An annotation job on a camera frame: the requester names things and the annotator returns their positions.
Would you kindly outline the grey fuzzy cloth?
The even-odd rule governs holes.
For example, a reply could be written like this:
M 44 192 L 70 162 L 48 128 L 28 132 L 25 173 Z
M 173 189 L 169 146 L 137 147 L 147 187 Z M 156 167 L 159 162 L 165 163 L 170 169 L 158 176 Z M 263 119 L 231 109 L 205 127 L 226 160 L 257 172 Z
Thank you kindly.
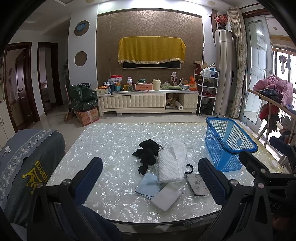
M 209 189 L 200 174 L 189 174 L 186 175 L 186 178 L 189 187 L 195 196 L 207 196 L 210 194 Z

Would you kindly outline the blue plastic laundry basket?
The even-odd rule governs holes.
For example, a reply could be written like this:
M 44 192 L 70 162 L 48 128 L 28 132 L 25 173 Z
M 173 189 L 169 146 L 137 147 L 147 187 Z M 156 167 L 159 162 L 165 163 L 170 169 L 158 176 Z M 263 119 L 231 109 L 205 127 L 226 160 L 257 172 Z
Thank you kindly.
M 221 172 L 242 168 L 239 154 L 242 151 L 255 153 L 258 146 L 236 121 L 229 118 L 207 117 L 205 145 L 214 167 Z

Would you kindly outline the white waffle towel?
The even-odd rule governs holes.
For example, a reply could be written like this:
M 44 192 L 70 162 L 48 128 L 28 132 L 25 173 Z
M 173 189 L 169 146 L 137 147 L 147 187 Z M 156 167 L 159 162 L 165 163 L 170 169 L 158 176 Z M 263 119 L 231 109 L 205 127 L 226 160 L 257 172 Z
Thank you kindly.
M 181 140 L 172 140 L 158 152 L 160 183 L 182 182 L 187 164 L 187 150 Z

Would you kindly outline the white sponge cloth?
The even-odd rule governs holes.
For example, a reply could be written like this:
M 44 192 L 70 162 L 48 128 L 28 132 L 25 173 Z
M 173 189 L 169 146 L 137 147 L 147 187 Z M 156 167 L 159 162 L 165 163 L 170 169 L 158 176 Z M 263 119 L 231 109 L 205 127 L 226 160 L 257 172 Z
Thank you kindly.
M 154 198 L 151 204 L 161 211 L 168 211 L 180 198 L 182 192 L 180 187 L 174 183 L 168 183 Z

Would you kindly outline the light blue cloth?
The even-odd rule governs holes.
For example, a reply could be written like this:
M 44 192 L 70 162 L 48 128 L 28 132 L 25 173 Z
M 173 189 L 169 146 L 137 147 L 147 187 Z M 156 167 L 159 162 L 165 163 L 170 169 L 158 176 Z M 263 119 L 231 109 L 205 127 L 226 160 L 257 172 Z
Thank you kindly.
M 158 177 L 151 173 L 146 173 L 136 189 L 136 193 L 148 199 L 154 198 L 159 193 L 161 184 Z

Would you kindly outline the black plush toy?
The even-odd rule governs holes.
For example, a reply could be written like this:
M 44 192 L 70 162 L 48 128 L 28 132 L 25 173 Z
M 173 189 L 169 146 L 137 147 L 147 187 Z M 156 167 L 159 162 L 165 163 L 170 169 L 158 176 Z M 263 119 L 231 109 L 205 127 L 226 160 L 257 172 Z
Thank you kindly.
M 138 168 L 138 172 L 144 175 L 149 166 L 153 166 L 156 163 L 155 157 L 158 156 L 160 146 L 153 140 L 149 139 L 138 144 L 140 149 L 137 149 L 132 155 L 140 158 L 142 166 Z

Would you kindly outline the cardboard box on floor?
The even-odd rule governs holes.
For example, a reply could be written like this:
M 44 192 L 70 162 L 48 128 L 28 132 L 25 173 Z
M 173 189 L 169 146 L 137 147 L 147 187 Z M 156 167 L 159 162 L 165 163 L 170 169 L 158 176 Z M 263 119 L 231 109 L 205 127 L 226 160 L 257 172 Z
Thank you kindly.
M 88 111 L 74 111 L 77 120 L 81 125 L 87 126 L 99 120 L 98 108 L 92 108 Z

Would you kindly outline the dark green plastic bag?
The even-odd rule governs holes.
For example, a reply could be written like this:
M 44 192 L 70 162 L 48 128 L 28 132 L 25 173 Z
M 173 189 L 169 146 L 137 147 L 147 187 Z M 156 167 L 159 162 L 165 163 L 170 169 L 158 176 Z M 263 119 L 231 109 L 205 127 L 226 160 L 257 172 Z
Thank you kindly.
M 70 108 L 75 111 L 88 111 L 98 102 L 97 91 L 81 85 L 70 85 L 68 87 Z

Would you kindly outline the red hanging garment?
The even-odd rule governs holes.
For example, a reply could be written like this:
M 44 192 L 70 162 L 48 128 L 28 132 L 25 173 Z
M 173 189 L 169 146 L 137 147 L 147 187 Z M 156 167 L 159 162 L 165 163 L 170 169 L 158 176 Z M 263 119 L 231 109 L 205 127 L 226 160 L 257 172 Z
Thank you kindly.
M 270 121 L 268 124 L 269 133 L 278 131 L 277 123 L 280 123 L 280 118 L 278 116 L 278 113 L 279 113 L 279 108 L 275 105 L 272 105 L 271 106 Z M 260 109 L 258 117 L 260 118 L 261 121 L 262 120 L 268 121 L 268 116 L 269 116 L 269 104 L 264 104 Z

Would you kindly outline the white tv cabinet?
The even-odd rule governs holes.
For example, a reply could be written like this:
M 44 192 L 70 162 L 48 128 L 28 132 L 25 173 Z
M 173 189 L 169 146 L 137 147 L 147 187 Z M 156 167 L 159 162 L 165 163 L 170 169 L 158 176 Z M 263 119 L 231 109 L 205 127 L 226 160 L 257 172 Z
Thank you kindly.
M 100 116 L 106 112 L 125 113 L 196 113 L 199 92 L 190 90 L 119 91 L 98 96 Z M 178 110 L 178 101 L 183 110 Z

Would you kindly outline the red white snack box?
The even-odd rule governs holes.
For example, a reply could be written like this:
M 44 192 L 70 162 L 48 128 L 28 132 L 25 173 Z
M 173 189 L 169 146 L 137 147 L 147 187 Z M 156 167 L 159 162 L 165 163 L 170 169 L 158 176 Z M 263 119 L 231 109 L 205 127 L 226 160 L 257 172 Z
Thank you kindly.
M 121 85 L 122 75 L 111 75 L 111 81 L 114 85 Z

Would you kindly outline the pink storage box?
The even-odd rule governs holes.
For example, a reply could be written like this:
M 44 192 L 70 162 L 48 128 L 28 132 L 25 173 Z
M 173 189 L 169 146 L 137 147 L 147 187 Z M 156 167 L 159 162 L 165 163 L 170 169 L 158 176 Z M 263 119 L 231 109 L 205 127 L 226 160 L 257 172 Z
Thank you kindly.
M 153 90 L 153 84 L 152 83 L 136 83 L 135 84 L 135 90 L 136 91 L 149 91 L 149 90 Z

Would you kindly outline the pink clothes pile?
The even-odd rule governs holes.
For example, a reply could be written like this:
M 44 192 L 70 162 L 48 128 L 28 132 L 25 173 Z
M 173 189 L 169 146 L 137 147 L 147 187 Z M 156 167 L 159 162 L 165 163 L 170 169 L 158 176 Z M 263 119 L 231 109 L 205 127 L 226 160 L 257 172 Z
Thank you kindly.
M 266 79 L 257 81 L 253 87 L 253 91 L 259 92 L 266 88 L 275 89 L 282 96 L 281 104 L 283 106 L 292 105 L 293 84 L 280 79 L 276 75 L 271 75 Z

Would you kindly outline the red flower vase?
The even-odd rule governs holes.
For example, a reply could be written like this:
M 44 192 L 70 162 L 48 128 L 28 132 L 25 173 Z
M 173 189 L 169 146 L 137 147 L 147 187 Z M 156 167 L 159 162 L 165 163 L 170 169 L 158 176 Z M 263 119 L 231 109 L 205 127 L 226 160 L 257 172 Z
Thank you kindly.
M 217 29 L 219 29 L 219 30 L 225 30 L 226 29 L 226 25 L 227 25 L 227 23 L 229 21 L 229 17 L 227 16 L 227 14 L 215 15 L 213 17 L 213 19 L 216 21 Z

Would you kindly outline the wooden drying rail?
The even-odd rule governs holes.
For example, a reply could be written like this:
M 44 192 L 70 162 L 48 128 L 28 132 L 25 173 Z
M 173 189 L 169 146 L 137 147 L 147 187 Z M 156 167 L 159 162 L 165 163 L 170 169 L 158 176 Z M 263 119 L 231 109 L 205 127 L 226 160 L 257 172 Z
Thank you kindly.
M 292 113 L 291 111 L 289 111 L 287 108 L 285 108 L 283 105 L 281 105 L 280 103 L 266 97 L 266 96 L 263 96 L 262 94 L 256 92 L 256 91 L 253 91 L 251 89 L 248 89 L 248 92 L 252 93 L 252 94 L 255 94 L 256 96 L 258 96 L 261 100 L 263 101 L 267 101 L 269 103 L 271 103 L 272 105 L 274 106 L 277 106 L 279 109 L 281 109 L 282 111 L 284 111 L 285 113 L 287 113 L 291 118 L 293 118 L 294 120 L 296 119 L 296 115 L 294 113 Z

